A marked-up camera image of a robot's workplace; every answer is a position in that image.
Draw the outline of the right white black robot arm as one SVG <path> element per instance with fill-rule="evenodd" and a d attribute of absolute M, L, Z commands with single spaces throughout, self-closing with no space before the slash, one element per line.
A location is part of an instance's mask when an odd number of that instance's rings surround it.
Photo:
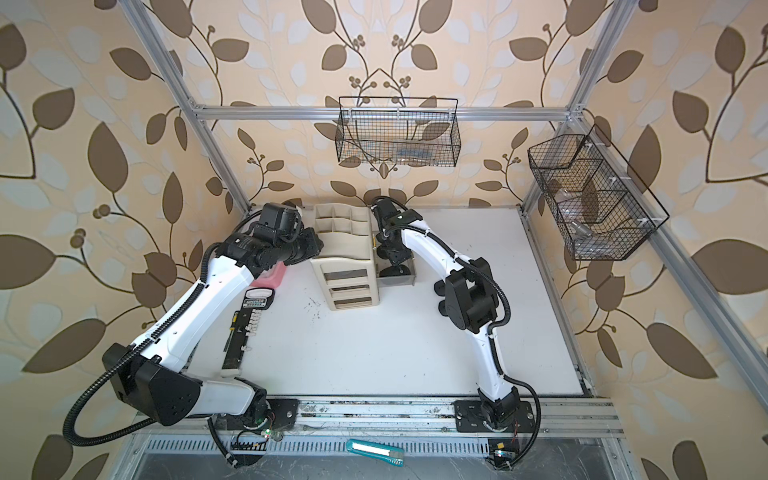
<path fill-rule="evenodd" d="M 439 313 L 467 333 L 478 369 L 478 396 L 484 426 L 503 432 L 521 410 L 519 389 L 532 387 L 506 374 L 496 345 L 496 330 L 511 320 L 511 305 L 493 278 L 489 263 L 454 250 L 436 235 L 423 216 L 389 196 L 372 200 L 378 226 L 376 253 L 392 266 L 420 257 L 438 275 Z"/>

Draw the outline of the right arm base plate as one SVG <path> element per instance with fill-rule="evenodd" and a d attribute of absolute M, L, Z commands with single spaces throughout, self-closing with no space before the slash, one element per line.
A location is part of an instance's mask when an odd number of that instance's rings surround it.
<path fill-rule="evenodd" d="M 522 401 L 511 417 L 501 426 L 492 426 L 481 408 L 479 399 L 453 402 L 456 430 L 459 433 L 532 434 L 536 415 L 530 402 Z"/>

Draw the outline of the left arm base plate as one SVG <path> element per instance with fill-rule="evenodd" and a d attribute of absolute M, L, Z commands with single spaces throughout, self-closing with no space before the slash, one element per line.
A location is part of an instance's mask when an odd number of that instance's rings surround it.
<path fill-rule="evenodd" d="M 267 398 L 258 400 L 239 416 L 222 415 L 214 420 L 218 430 L 256 431 L 290 430 L 298 418 L 300 401 L 296 398 Z"/>

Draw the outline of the beige drawer organizer cabinet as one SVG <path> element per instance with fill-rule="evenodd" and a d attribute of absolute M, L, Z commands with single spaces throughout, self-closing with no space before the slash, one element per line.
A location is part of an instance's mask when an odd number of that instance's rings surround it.
<path fill-rule="evenodd" d="M 328 307 L 339 311 L 378 305 L 369 209 L 319 204 L 314 207 L 313 228 L 323 247 L 310 263 Z"/>

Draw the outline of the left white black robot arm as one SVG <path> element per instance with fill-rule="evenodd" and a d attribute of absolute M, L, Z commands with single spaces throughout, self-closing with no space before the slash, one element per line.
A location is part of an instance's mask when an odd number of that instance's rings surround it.
<path fill-rule="evenodd" d="M 262 273 L 279 263 L 295 265 L 319 255 L 314 229 L 304 226 L 292 205 L 268 203 L 250 225 L 208 247 L 199 279 L 150 329 L 128 346 L 113 344 L 103 355 L 104 373 L 75 401 L 62 427 L 72 446 L 117 440 L 154 423 L 174 425 L 188 417 L 231 415 L 259 428 L 270 418 L 264 388 L 253 382 L 201 380 L 184 374 L 202 337 Z M 88 401 L 106 384 L 145 420 L 108 434 L 86 437 L 76 422 Z"/>

